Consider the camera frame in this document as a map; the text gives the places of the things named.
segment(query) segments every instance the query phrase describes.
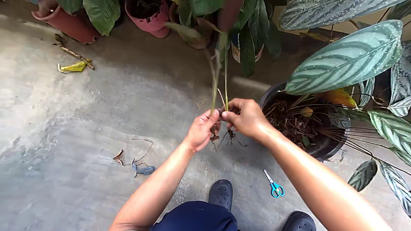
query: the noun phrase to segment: hand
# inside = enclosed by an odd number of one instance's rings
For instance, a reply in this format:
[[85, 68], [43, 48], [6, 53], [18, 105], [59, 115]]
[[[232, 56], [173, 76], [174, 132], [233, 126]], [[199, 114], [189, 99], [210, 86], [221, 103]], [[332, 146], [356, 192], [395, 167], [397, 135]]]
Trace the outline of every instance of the hand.
[[193, 153], [207, 146], [212, 136], [210, 129], [213, 126], [215, 126], [215, 134], [218, 134], [221, 127], [221, 122], [218, 120], [219, 115], [218, 110], [214, 110], [213, 115], [210, 116], [210, 110], [208, 110], [203, 115], [194, 119], [190, 130], [183, 140], [183, 143], [187, 144]]
[[253, 99], [234, 98], [229, 102], [229, 109], [231, 111], [222, 113], [222, 119], [227, 121], [227, 128], [234, 126], [235, 131], [239, 131], [257, 142], [262, 142], [262, 129], [273, 128], [260, 106]]

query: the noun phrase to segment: scissor handle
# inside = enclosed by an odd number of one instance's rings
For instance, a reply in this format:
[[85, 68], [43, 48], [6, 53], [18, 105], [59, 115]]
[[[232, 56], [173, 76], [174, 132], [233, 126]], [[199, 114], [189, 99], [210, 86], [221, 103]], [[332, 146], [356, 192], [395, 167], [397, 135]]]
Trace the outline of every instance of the scissor handle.
[[285, 195], [284, 188], [281, 185], [278, 185], [274, 182], [274, 184], [270, 183], [271, 185], [271, 195], [275, 198], [279, 198]]

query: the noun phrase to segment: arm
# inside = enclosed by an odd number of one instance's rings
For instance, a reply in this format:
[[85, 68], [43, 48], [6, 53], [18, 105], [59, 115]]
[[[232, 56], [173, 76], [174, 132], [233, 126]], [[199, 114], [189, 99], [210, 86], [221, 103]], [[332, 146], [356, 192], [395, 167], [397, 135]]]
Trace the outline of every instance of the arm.
[[266, 119], [252, 99], [233, 99], [223, 112], [227, 126], [266, 146], [326, 229], [338, 231], [391, 230], [388, 224], [343, 179], [307, 154]]
[[131, 195], [115, 217], [110, 231], [148, 230], [173, 196], [194, 153], [203, 149], [211, 137], [210, 128], [220, 129], [217, 110], [197, 117], [187, 136], [168, 159]]

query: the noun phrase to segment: person's left hand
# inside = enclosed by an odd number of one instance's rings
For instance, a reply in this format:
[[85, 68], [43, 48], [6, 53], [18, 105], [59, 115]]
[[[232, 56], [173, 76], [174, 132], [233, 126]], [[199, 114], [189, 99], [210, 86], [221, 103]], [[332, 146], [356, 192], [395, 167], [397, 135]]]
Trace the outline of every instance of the person's left hand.
[[210, 129], [215, 126], [215, 134], [220, 131], [221, 122], [218, 120], [220, 113], [217, 109], [210, 116], [210, 110], [196, 117], [183, 143], [187, 144], [193, 152], [198, 152], [207, 146], [212, 133]]

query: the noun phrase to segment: forearm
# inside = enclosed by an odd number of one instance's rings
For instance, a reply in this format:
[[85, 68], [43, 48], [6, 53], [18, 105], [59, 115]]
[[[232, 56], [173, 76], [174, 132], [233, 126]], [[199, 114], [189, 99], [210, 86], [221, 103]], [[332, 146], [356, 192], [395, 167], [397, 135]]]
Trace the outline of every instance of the forearm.
[[260, 129], [262, 144], [328, 230], [391, 230], [374, 208], [330, 169], [276, 129]]
[[169, 203], [194, 152], [182, 143], [132, 194], [110, 231], [148, 230]]

